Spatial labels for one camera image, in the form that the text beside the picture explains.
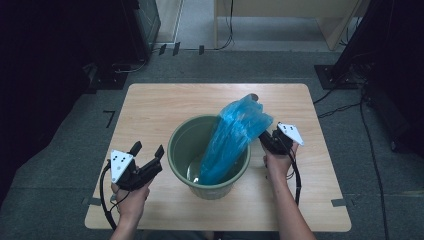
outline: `wooden table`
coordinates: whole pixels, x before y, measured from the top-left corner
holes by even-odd
[[[313,231],[348,231],[351,228],[345,206],[333,206],[343,196],[306,85],[303,84],[134,84],[130,86],[106,159],[111,149],[129,151],[136,141],[143,148],[136,157],[139,166],[153,158],[160,144],[165,150],[174,130],[186,119],[200,114],[218,114],[232,101],[256,93],[264,111],[278,121],[294,124],[305,146],[297,153],[302,177],[300,210]],[[224,198],[196,197],[171,171],[166,153],[163,171],[150,186],[141,229],[276,231],[273,195],[265,178],[259,140],[251,144],[250,164]],[[105,177],[106,202],[111,196],[110,174]],[[295,180],[289,180],[294,193]],[[99,188],[93,193],[99,198]],[[114,212],[115,221],[119,214]],[[90,205],[85,225],[110,228],[100,206]]]
[[[214,43],[218,48],[218,17],[229,17],[233,0],[214,0]],[[330,50],[335,50],[362,0],[241,0],[234,17],[315,18]]]

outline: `white sensor plate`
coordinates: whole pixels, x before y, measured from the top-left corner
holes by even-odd
[[[299,131],[297,130],[297,127],[295,125],[289,125],[289,124],[283,124],[278,123],[277,125],[280,130],[289,138],[291,138],[293,141],[297,142],[300,145],[304,145],[302,137],[300,136]]]
[[[133,155],[113,149],[110,155],[110,174],[112,182],[116,183],[131,163]]]

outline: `blue plastic bag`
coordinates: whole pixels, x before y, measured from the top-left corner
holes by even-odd
[[[247,148],[273,121],[249,94],[221,110],[219,120],[200,163],[199,183],[214,185],[229,172]]]

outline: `black tripod base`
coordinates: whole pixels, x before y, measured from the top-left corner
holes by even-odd
[[[90,83],[88,93],[97,90],[122,90],[127,80],[128,73],[116,73],[114,70],[97,71]]]
[[[314,65],[315,72],[321,82],[322,89],[357,89],[356,82],[349,75],[343,76],[342,79],[333,79],[331,70],[333,65]]]

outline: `wire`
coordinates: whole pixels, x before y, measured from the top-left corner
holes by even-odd
[[[230,35],[228,36],[227,42],[224,44],[224,46],[220,48],[214,48],[214,50],[222,50],[230,45],[231,42],[234,42],[233,39],[233,11],[234,11],[234,0],[231,0],[231,10],[230,10],[230,23],[228,23],[228,18],[225,17],[225,21],[227,22],[227,26],[230,29]]]
[[[143,61],[143,64],[141,66],[139,66],[136,69],[130,69],[130,70],[118,70],[115,71],[115,73],[133,73],[133,72],[137,72],[138,70],[140,70],[142,67],[144,67],[144,65],[146,65],[147,61]]]
[[[130,191],[127,192],[127,195],[125,195],[125,197],[121,200],[119,200],[117,203],[113,204],[113,206],[109,209],[109,212],[112,212],[113,208],[117,207],[118,204],[120,204],[122,201],[124,201],[128,195],[130,195]]]
[[[112,213],[110,211],[107,210],[106,208],[106,203],[105,203],[105,195],[104,195],[104,191],[103,191],[103,182],[104,182],[104,177],[106,172],[110,169],[110,161],[108,161],[108,163],[106,164],[106,166],[103,168],[102,174],[100,175],[100,202],[102,204],[102,208],[103,208],[103,212],[105,213],[106,219],[109,222],[110,226],[112,227],[113,230],[116,229],[116,223],[113,220],[112,217]]]
[[[360,112],[361,112],[362,123],[364,124],[365,131],[367,132],[368,140],[369,140],[369,143],[370,143],[372,161],[373,161],[373,165],[374,165],[375,174],[377,176],[378,187],[379,187],[379,190],[380,190],[380,201],[381,201],[381,211],[383,213],[384,234],[385,234],[386,240],[389,240],[389,231],[388,231],[388,228],[387,228],[386,203],[385,203],[385,200],[384,200],[383,184],[381,182],[380,171],[378,170],[377,160],[376,160],[376,157],[375,157],[374,144],[372,142],[371,134],[370,134],[368,125],[365,121],[364,112],[363,112],[363,109],[362,109],[363,100],[364,100],[364,97],[361,96],[361,102],[360,102],[359,108],[360,108]]]
[[[361,104],[361,103],[359,102],[359,103],[355,103],[355,104],[350,104],[350,105],[346,105],[346,106],[343,106],[343,107],[339,107],[336,110],[329,111],[329,112],[326,112],[326,113],[323,113],[323,114],[318,115],[318,118],[325,118],[325,117],[331,116],[331,115],[333,115],[336,112],[345,111],[345,110],[347,110],[347,109],[349,109],[351,107],[358,106],[359,104]]]
[[[296,175],[296,195],[295,195],[295,202],[299,206],[300,190],[302,189],[302,180],[300,178],[299,169],[297,168],[296,154],[294,153],[294,151],[292,149],[289,150],[285,144],[282,144],[282,145],[286,149],[287,155],[289,155],[289,157],[290,157],[290,160],[292,162],[293,172]]]

